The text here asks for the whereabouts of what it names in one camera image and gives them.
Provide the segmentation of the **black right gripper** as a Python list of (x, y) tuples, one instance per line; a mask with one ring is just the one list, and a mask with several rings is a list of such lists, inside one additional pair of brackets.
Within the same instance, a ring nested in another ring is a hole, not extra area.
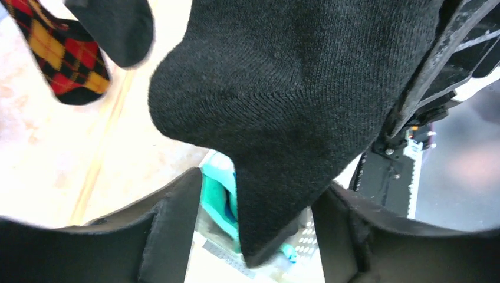
[(441, 120), (499, 79), (499, 1), (436, 1), (431, 46), (387, 116), (380, 139)]

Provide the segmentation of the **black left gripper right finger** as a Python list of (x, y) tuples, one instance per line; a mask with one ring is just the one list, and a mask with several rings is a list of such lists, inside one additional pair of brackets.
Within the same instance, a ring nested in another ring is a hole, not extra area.
[(499, 229), (405, 218), (333, 183), (312, 206), (326, 282), (498, 282)]

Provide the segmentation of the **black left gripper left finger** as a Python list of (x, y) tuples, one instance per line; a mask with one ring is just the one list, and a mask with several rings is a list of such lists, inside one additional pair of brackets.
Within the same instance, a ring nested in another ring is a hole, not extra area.
[(183, 282), (201, 171), (84, 226), (48, 229), (1, 219), (2, 282)]

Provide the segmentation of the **white perforated plastic basket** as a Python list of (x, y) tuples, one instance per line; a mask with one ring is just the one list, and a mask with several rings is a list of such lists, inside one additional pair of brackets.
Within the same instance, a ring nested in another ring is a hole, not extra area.
[(289, 227), (319, 198), (335, 199), (334, 181), (357, 152), (336, 156), (316, 150), (256, 149), (228, 156), (236, 173), (239, 241), (246, 265), (255, 268), (289, 237)]

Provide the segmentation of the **teal patterned sock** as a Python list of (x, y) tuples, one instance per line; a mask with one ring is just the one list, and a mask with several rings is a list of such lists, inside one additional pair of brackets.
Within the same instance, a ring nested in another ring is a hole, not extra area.
[(200, 164), (200, 204), (211, 219), (232, 239), (233, 251), (240, 254), (236, 173), (232, 160), (210, 150)]

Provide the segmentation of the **wooden drying rack frame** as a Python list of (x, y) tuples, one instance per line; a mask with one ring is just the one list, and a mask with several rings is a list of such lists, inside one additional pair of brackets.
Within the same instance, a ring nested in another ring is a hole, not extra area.
[(85, 174), (84, 182), (79, 191), (78, 198), (75, 201), (75, 207), (68, 220), (68, 224), (79, 225), (83, 222), (86, 207), (91, 198), (98, 174), (102, 167), (104, 152), (108, 142), (108, 132), (116, 124), (117, 119), (123, 108), (124, 100), (129, 92), (131, 82), (136, 75), (135, 70), (119, 70), (118, 76), (121, 79), (119, 84), (114, 83), (114, 97), (107, 100), (103, 104), (103, 109), (100, 113), (100, 121), (97, 125), (98, 139), (96, 141), (96, 149), (90, 160), (89, 168)]

